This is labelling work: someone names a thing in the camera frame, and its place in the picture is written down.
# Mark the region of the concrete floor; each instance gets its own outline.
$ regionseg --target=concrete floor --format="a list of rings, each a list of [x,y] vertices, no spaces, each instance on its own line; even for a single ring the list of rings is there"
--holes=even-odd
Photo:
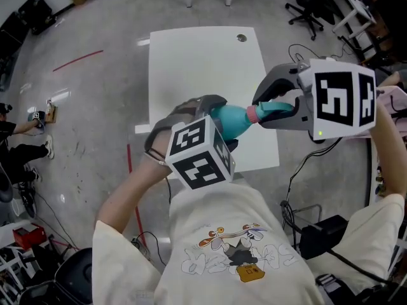
[[[284,8],[295,0],[90,0],[60,16],[58,27],[39,36],[29,35],[20,51],[10,88],[0,95],[12,103],[13,121],[25,121],[27,112],[44,109],[48,98],[59,107],[57,123],[47,126],[53,135],[55,159],[33,161],[43,176],[38,192],[48,200],[77,246],[89,247],[95,215],[115,187],[127,176],[127,144],[132,164],[142,153],[145,134],[135,135],[134,126],[148,123],[149,46],[137,42],[149,33],[195,26],[233,25],[254,27],[266,70],[290,62],[288,46],[301,43],[318,55],[341,53],[342,43],[324,23],[325,31],[310,40],[305,24],[289,25],[293,18]],[[103,53],[52,70],[88,53]],[[306,49],[295,47],[304,58]],[[347,54],[341,60],[355,62]],[[284,99],[293,100],[292,95]],[[245,172],[250,185],[263,193],[268,206],[280,218],[279,203],[286,197],[290,176],[315,145],[307,132],[278,131],[280,166]],[[12,144],[40,144],[45,136],[14,137]],[[315,202],[323,206],[323,217],[341,214],[346,218],[364,206],[367,180],[366,141],[344,140],[331,153],[312,158],[296,177],[291,189],[294,208]],[[172,182],[173,194],[180,184]],[[50,210],[38,199],[38,214],[63,234]],[[168,191],[165,183],[152,188],[139,211],[144,230],[157,235],[164,261],[169,258]],[[127,236],[137,235],[135,220]],[[154,240],[146,237],[152,253]]]

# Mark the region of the sneaker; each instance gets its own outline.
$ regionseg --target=sneaker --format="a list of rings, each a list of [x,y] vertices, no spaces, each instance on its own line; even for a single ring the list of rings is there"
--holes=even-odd
[[[31,173],[34,173],[34,175],[36,176],[35,180],[37,182],[41,182],[43,180],[43,178],[38,173],[37,168],[35,168],[35,167],[31,168]]]
[[[53,159],[54,157],[54,152],[53,152],[53,146],[52,146],[52,137],[50,135],[46,136],[46,141],[44,146],[46,147],[46,150],[48,150],[48,158]]]

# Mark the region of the black stand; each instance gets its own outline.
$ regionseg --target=black stand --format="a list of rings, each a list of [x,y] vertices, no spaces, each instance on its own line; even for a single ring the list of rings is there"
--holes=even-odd
[[[298,11],[301,14],[301,16],[291,19],[290,21],[288,21],[288,23],[290,25],[292,25],[297,20],[305,20],[308,23],[308,26],[310,27],[311,32],[312,32],[311,40],[315,41],[315,37],[317,36],[317,34],[315,33],[315,28],[314,28],[313,23],[316,23],[317,25],[319,25],[319,30],[321,32],[324,30],[324,26],[318,20],[316,20],[311,15],[311,13],[307,11],[307,9],[301,10],[298,7],[293,6],[292,4],[286,3],[286,9],[289,9],[289,8],[292,8],[292,9]]]

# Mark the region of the white cube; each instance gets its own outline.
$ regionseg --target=white cube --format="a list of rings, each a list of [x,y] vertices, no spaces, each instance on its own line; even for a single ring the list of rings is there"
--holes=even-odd
[[[231,182],[235,161],[212,118],[172,127],[165,162],[191,190]]]

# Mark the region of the chair leg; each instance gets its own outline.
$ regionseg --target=chair leg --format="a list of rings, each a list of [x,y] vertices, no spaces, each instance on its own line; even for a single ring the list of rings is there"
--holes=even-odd
[[[316,23],[317,25],[320,25],[321,27],[323,27],[323,25],[318,21],[318,20],[316,20],[314,17],[311,17],[310,18],[314,23]]]
[[[311,32],[312,32],[311,40],[315,41],[315,38],[317,37],[317,34],[315,33],[314,24],[312,23],[312,21],[309,18],[307,18],[307,22],[308,22],[308,25],[310,26]]]
[[[302,15],[304,15],[304,11],[303,11],[303,10],[301,10],[301,9],[299,9],[298,7],[295,7],[295,6],[293,6],[293,5],[289,4],[289,3],[287,3],[287,4],[290,6],[290,8],[292,8],[292,9],[294,9],[295,11],[297,11],[298,13],[301,13]]]
[[[293,22],[296,22],[297,20],[303,20],[303,19],[305,19],[305,16],[301,15],[301,16],[295,17],[293,19],[290,19],[290,21],[288,21],[288,22],[293,23]]]

